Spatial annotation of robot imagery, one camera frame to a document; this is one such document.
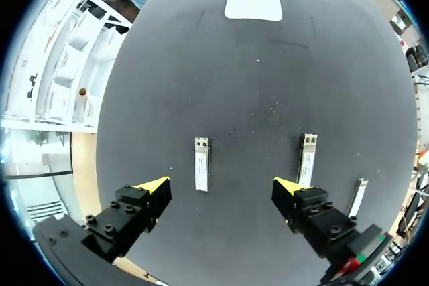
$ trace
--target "cable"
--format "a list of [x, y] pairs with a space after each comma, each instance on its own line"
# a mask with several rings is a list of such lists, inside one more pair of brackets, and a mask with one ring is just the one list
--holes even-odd
[[427, 76], [425, 76], [425, 75], [414, 75], [413, 77], [416, 77], [416, 76], [418, 76], [418, 77], [420, 77], [420, 78], [426, 78], [426, 79], [428, 79], [428, 80], [429, 80], [429, 77], [427, 77]]
[[369, 286], [368, 284], [362, 284], [358, 281], [335, 281], [335, 279], [333, 281], [329, 281], [328, 283], [325, 284], [319, 284], [317, 286], [337, 286], [337, 285], [354, 285], [354, 286]]
[[405, 232], [407, 235], [407, 241], [406, 241], [405, 245], [402, 247], [402, 249], [404, 249], [404, 247], [410, 243], [410, 232], [408, 231], [408, 223], [407, 223], [407, 220], [405, 219], [405, 215], [402, 216], [402, 219], [404, 219], [404, 222], [405, 222]]

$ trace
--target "black table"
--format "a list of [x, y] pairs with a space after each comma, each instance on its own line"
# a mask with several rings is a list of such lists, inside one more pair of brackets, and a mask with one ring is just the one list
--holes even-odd
[[[416, 145], [408, 65], [371, 0], [282, 0], [281, 22], [228, 20], [226, 0], [149, 0], [101, 109], [103, 206], [123, 184], [171, 177], [172, 201], [127, 254], [181, 285], [315, 285], [328, 263], [271, 202], [295, 179], [300, 135], [318, 134], [312, 183], [340, 210], [369, 185], [358, 228], [389, 230]], [[209, 193], [194, 138], [212, 139]]]

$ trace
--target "glass wall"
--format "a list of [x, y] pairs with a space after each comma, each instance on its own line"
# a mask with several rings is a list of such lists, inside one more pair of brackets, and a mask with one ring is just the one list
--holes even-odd
[[70, 133], [10, 129], [1, 162], [8, 178], [71, 174]]
[[13, 209], [33, 240], [34, 225], [50, 216], [67, 214], [79, 224], [73, 181], [71, 133], [2, 129], [0, 162]]

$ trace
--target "white shelf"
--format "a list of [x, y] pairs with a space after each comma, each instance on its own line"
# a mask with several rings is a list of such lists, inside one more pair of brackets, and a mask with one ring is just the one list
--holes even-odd
[[58, 27], [56, 28], [54, 35], [49, 41], [48, 46], [45, 49], [44, 55], [40, 60], [40, 65], [36, 68], [37, 78], [36, 78], [36, 83], [34, 84], [32, 99], [31, 99], [31, 106], [30, 106], [30, 111], [32, 112], [32, 114], [30, 115], [31, 121], [34, 121], [36, 117], [36, 105], [37, 105], [37, 100], [39, 95], [40, 84], [42, 83], [43, 73], [46, 70], [45, 68], [46, 63], [48, 62], [48, 59], [51, 56], [52, 48], [54, 47], [60, 35], [63, 35], [63, 36], [65, 35], [63, 29], [65, 26], [68, 25], [68, 23], [70, 23], [69, 19], [72, 17], [75, 7], [76, 7], [75, 5], [71, 5], [68, 11], [66, 12], [66, 14], [64, 15], [63, 19], [61, 20], [61, 22], [58, 24]]
[[[33, 52], [27, 49], [24, 53], [27, 55], [26, 59], [21, 62], [19, 70], [15, 69], [17, 75], [12, 75], [12, 82], [13, 77], [16, 76], [16, 82], [19, 81], [20, 84], [23, 84], [30, 75], [37, 74], [32, 88], [32, 97], [27, 98], [27, 92], [31, 89], [30, 81], [27, 80], [28, 89], [26, 86], [21, 86], [19, 97], [13, 101], [13, 108], [3, 114], [3, 127], [55, 128], [55, 131], [90, 133], [97, 131], [105, 87], [116, 54], [125, 38], [125, 35], [119, 35], [114, 30], [106, 32], [103, 29], [106, 23], [131, 27], [131, 22], [102, 0], [91, 1], [106, 12], [102, 18], [98, 19], [88, 11], [82, 13], [77, 9], [77, 5], [82, 3], [82, 0], [74, 2], [68, 0], [67, 8], [64, 6], [66, 3], [62, 3], [61, 8], [57, 8], [55, 12], [55, 18], [48, 19], [45, 32], [42, 27], [45, 23], [43, 19], [47, 17], [45, 14], [48, 7], [46, 6], [41, 11], [43, 15], [36, 19], [35, 32], [31, 39], [32, 47], [38, 47], [38, 52], [41, 54], [32, 56]], [[90, 24], [90, 27], [86, 26], [86, 29], [80, 29], [82, 21], [93, 21], [93, 24]], [[110, 40], [106, 40], [107, 36], [112, 33], [115, 46], [111, 46]], [[109, 50], [103, 49], [101, 53], [96, 54], [95, 47], [99, 42], [108, 44]], [[37, 61], [35, 68], [34, 63], [31, 68], [25, 66], [29, 58]], [[87, 100], [83, 103], [78, 95], [78, 91], [82, 87], [88, 88], [90, 91]]]
[[67, 108], [67, 117], [66, 117], [66, 122], [71, 122], [72, 118], [73, 118], [73, 110], [74, 110], [74, 103], [75, 103], [75, 98], [76, 95], [79, 91], [79, 82], [80, 82], [80, 78], [82, 77], [82, 73], [84, 71], [84, 67], [86, 65], [86, 61], [89, 58], [89, 55], [91, 53], [91, 51], [93, 50], [94, 44], [99, 36], [100, 31], [102, 30], [103, 26], [105, 25], [107, 19], [108, 19], [108, 15], [105, 15], [98, 23], [97, 26], [95, 27], [95, 31], [98, 33], [95, 33], [94, 35], [91, 36], [91, 39], [89, 39], [88, 43], [85, 45], [83, 53], [82, 53], [82, 57], [80, 59], [79, 65], [78, 65], [78, 70], [76, 72], [76, 76], [74, 77], [74, 80], [72, 81], [72, 87], [70, 89], [70, 97], [69, 97], [69, 101], [68, 101], [68, 108]]

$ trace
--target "shelf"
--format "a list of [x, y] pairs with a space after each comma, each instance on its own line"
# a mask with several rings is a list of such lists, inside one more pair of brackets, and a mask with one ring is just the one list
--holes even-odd
[[[108, 15], [105, 15], [98, 23], [95, 30], [98, 30], [99, 32], [102, 30], [103, 26], [106, 24], [107, 19], [109, 18]], [[88, 43], [85, 45], [82, 53], [82, 58], [80, 59], [78, 70], [76, 72], [76, 76], [74, 80], [72, 81], [72, 86], [70, 89], [70, 99], [68, 102], [68, 108], [67, 108], [67, 116], [66, 121], [71, 122], [73, 118], [73, 111], [74, 111], [74, 103], [76, 95], [79, 91], [79, 82], [80, 78], [82, 76], [82, 73], [84, 71], [84, 68], [86, 66], [86, 61], [88, 60], [91, 51], [93, 50], [93, 46], [95, 45], [95, 42], [97, 38], [99, 37], [99, 32], [92, 36], [92, 38], [88, 41]]]
[[[2, 126], [97, 131], [107, 81], [126, 36], [115, 27], [106, 30], [106, 23], [112, 17], [118, 19], [117, 25], [131, 27], [131, 23], [102, 0], [91, 1], [106, 11], [102, 18], [82, 13], [78, 5], [84, 0], [56, 3], [60, 6], [52, 15], [53, 6], [40, 11], [34, 32], [27, 35], [25, 49], [19, 52], [16, 75], [11, 75], [11, 84], [15, 82], [13, 95], [9, 93], [12, 103], [3, 113]], [[36, 75], [33, 87], [31, 75]], [[88, 89], [85, 101], [78, 95], [82, 87]], [[28, 98], [30, 89], [32, 97]]]
[[30, 111], [32, 112], [32, 114], [30, 115], [31, 121], [34, 121], [36, 117], [36, 105], [37, 105], [38, 95], [40, 91], [40, 86], [42, 83], [41, 80], [43, 78], [43, 73], [46, 70], [46, 64], [48, 63], [49, 58], [53, 57], [51, 51], [58, 40], [63, 40], [63, 38], [61, 38], [60, 36], [64, 38], [67, 36], [66, 32], [68, 31], [68, 29], [64, 27], [70, 26], [69, 25], [70, 18], [72, 17], [75, 7], [76, 7], [75, 5], [71, 5], [68, 11], [66, 12], [66, 14], [64, 15], [62, 21], [58, 24], [54, 34], [51, 36], [50, 40], [48, 40], [49, 42], [44, 51], [44, 55], [40, 60], [39, 66], [36, 68], [37, 78], [36, 78], [36, 83], [34, 84], [34, 87], [33, 87], [33, 93], [32, 93], [31, 105], [30, 105]]

